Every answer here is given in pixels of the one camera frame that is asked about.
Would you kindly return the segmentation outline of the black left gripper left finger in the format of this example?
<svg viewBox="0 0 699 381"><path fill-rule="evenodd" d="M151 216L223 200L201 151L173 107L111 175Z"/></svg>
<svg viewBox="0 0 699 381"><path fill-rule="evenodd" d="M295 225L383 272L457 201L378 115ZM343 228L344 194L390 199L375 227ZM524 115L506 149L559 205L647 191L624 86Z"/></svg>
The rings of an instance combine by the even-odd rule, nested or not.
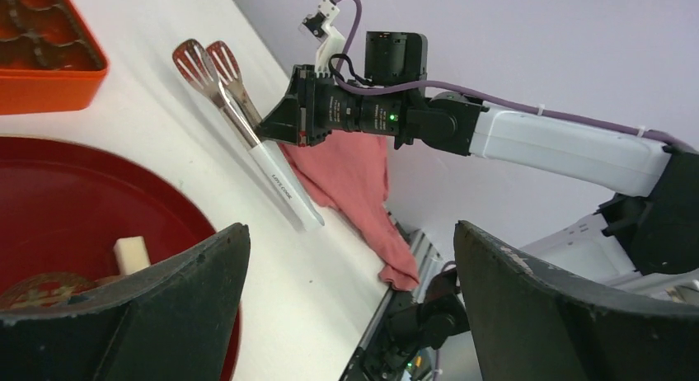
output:
<svg viewBox="0 0 699 381"><path fill-rule="evenodd" d="M250 252L235 223L65 302L2 312L2 379L219 379Z"/></svg>

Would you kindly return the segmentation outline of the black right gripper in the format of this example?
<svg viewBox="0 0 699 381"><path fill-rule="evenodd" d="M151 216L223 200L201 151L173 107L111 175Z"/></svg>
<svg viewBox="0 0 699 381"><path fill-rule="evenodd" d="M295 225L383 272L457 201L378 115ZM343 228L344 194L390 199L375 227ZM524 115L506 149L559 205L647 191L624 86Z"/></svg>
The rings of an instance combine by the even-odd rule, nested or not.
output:
<svg viewBox="0 0 699 381"><path fill-rule="evenodd" d="M352 87L381 87L426 78L427 38L414 32L370 31L366 35L364 75L354 74ZM317 75L311 64L297 64L276 107L255 129L262 139L299 147L315 146L334 130L398 137L410 144L409 115L427 107L424 91L359 95L345 90L336 68Z"/></svg>

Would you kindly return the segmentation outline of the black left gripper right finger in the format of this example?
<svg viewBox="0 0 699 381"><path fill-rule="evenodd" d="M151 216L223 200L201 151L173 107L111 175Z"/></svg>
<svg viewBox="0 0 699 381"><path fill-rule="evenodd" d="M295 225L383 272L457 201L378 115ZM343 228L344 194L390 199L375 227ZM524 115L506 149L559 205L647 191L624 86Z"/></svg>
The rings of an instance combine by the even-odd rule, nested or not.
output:
<svg viewBox="0 0 699 381"><path fill-rule="evenodd" d="M697 379L697 306L587 280L467 221L453 246L484 379Z"/></svg>

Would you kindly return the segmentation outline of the metal tongs with white handle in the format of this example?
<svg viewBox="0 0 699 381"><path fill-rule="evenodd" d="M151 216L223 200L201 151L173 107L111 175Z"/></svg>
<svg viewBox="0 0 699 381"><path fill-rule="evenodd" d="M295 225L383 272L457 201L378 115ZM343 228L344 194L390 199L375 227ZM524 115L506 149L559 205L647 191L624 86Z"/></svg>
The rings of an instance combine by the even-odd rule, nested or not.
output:
<svg viewBox="0 0 699 381"><path fill-rule="evenodd" d="M195 39L180 43L171 54L182 77L208 98L244 143L257 168L270 183L276 196L305 231L325 225L308 193L298 181L276 142L255 132L262 117L249 96L237 60L225 42L204 47Z"/></svg>

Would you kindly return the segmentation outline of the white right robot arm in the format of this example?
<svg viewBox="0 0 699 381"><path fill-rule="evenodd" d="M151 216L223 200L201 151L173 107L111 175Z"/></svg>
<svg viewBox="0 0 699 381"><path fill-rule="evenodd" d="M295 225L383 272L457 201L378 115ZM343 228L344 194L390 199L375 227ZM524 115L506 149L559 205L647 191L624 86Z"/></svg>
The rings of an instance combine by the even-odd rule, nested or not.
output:
<svg viewBox="0 0 699 381"><path fill-rule="evenodd" d="M314 64L297 65L258 135L298 147L334 131L389 136L511 162L613 192L591 215L524 250L589 280L638 294L698 277L698 152L656 131L496 100L443 84L425 95L428 42L413 32L370 31L364 74L328 39Z"/></svg>

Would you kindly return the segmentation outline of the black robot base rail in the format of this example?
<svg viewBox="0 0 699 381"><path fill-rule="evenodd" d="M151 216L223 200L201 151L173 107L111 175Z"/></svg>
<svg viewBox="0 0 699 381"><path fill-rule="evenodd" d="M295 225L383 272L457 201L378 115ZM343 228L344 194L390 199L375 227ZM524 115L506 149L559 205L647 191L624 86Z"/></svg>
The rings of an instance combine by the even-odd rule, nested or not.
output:
<svg viewBox="0 0 699 381"><path fill-rule="evenodd" d="M422 231L407 238L421 283L384 294L340 381L436 380L439 349L470 330L455 262L444 260Z"/></svg>

